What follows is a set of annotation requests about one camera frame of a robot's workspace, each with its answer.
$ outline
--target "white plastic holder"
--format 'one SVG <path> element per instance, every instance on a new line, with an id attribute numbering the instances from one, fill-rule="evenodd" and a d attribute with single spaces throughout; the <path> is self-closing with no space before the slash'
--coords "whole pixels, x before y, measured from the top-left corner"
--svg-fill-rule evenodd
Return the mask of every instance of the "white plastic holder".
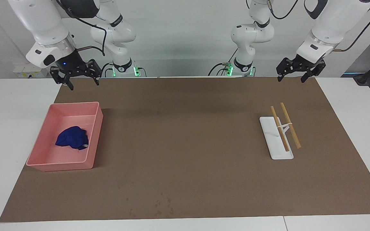
<path id="1" fill-rule="evenodd" d="M 283 139 L 285 139 L 289 151 L 285 151 L 284 144 L 282 143 L 282 139 L 279 135 L 278 126 L 275 123 L 275 120 L 272 116 L 264 116 L 260 117 L 260 122 L 263 130 L 263 135 L 265 136 L 266 144 L 268 145 L 270 157 L 272 159 L 293 159 L 294 154 L 292 153 L 291 146 L 289 146 L 288 139 L 286 137 L 286 132 L 289 129 L 289 124 L 287 123 L 281 125 Z"/>

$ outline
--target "blue cloth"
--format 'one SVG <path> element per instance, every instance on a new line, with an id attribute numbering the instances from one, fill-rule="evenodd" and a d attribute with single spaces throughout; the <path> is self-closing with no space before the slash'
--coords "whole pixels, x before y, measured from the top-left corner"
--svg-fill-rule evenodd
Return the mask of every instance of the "blue cloth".
<path id="1" fill-rule="evenodd" d="M 88 147 L 88 136 L 86 130 L 78 126 L 73 126 L 65 129 L 58 135 L 56 146 L 71 146 L 74 149 L 85 149 Z"/>

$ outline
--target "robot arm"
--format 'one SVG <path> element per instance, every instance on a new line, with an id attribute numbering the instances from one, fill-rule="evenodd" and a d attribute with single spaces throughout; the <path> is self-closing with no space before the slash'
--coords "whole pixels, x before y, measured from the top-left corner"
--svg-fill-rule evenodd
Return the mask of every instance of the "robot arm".
<path id="1" fill-rule="evenodd" d="M 252 67 L 255 56 L 255 48 L 252 44 L 268 42 L 275 34 L 270 24 L 267 0 L 252 0 L 249 15 L 254 22 L 234 27 L 231 35 L 232 41 L 238 46 L 232 66 L 234 72 L 242 75 L 247 75 Z"/>
<path id="2" fill-rule="evenodd" d="M 131 67 L 135 66 L 135 61 L 132 60 L 123 43 L 135 40 L 137 36 L 135 29 L 123 20 L 114 0 L 101 0 L 100 6 L 97 17 L 102 19 L 104 23 L 100 23 L 98 26 L 107 30 L 105 47 L 112 54 L 114 72 L 121 75 L 134 73 L 135 69 Z M 103 44 L 104 31 L 93 27 L 91 28 L 91 36 L 97 43 Z"/>
<path id="3" fill-rule="evenodd" d="M 34 36 L 35 44 L 26 55 L 32 64 L 46 68 L 55 63 L 57 67 L 50 68 L 51 76 L 56 83 L 68 85 L 71 90 L 73 85 L 69 79 L 74 76 L 91 77 L 99 85 L 101 68 L 93 59 L 87 63 L 82 60 L 68 29 L 62 24 L 62 19 L 51 0 L 8 0 L 8 2 L 23 25 Z M 113 0 L 61 0 L 59 4 L 73 18 L 98 16 L 107 21 L 108 23 L 102 25 L 110 35 L 105 39 L 105 47 L 113 54 L 115 64 L 123 63 L 121 65 L 130 66 L 131 59 L 126 48 L 121 45 L 120 49 L 117 49 L 114 48 L 114 45 L 115 41 L 119 43 L 133 41 L 136 34 L 129 24 L 122 21 L 122 15 Z M 119 26 L 122 29 L 117 30 L 117 25 L 125 25 L 125 27 Z M 91 34 L 96 41 L 99 41 L 98 37 L 101 37 L 100 43 L 102 44 L 104 31 L 100 31 L 91 31 Z"/>
<path id="4" fill-rule="evenodd" d="M 318 0 L 313 11 L 305 9 L 315 19 L 315 26 L 296 51 L 296 57 L 292 60 L 284 58 L 276 67 L 278 81 L 293 72 L 305 72 L 302 83 L 309 77 L 318 76 L 326 66 L 323 58 L 364 17 L 370 9 L 370 0 Z"/>

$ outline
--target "pink plastic bin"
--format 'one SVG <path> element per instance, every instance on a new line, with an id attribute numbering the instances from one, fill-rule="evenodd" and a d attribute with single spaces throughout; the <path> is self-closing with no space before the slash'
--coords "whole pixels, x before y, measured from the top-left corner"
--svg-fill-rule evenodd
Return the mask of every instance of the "pink plastic bin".
<path id="1" fill-rule="evenodd" d="M 103 117 L 98 102 L 51 104 L 26 165 L 45 172 L 92 168 Z M 59 133 L 72 126 L 87 131 L 88 148 L 55 145 Z"/>

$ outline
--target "brown work surface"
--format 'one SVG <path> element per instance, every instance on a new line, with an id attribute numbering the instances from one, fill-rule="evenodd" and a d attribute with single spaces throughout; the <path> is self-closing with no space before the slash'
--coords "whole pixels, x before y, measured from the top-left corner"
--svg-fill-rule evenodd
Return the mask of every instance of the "brown work surface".
<path id="1" fill-rule="evenodd" d="M 370 214 L 370 173 L 315 79 L 72 82 L 55 102 L 104 114 L 94 168 L 24 167 L 0 222 Z M 270 158 L 259 121 L 274 105 L 284 123 L 280 102 L 292 160 Z"/>

